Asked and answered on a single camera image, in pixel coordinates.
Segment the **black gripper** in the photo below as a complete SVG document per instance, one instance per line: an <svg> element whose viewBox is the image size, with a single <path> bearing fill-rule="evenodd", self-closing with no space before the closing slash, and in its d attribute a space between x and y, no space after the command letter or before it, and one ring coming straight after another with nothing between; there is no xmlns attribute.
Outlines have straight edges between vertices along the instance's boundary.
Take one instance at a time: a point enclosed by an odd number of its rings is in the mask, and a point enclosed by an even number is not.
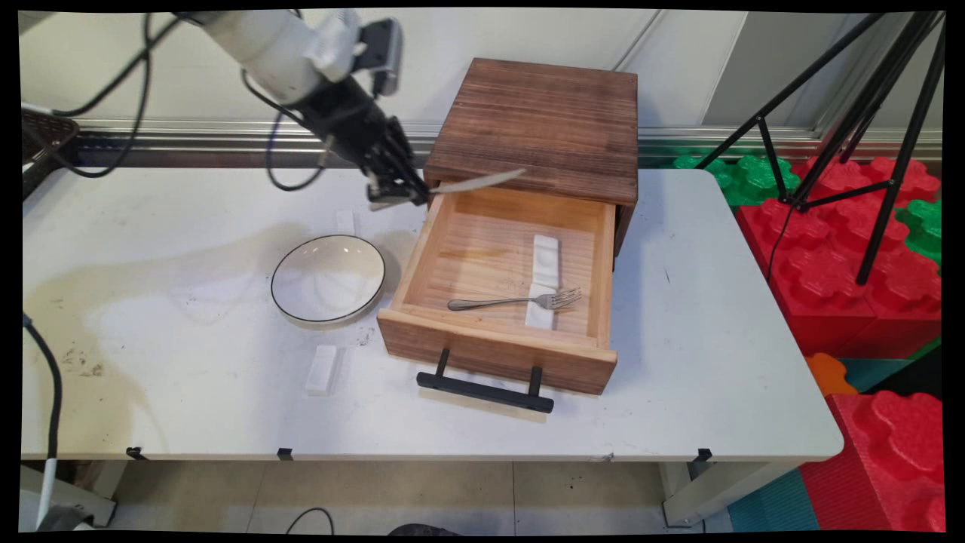
<svg viewBox="0 0 965 543"><path fill-rule="evenodd" d="M388 117L352 77L321 82L297 100L304 127L339 158L366 171L371 207L430 202L430 186L415 168L415 156L396 116Z"/></svg>

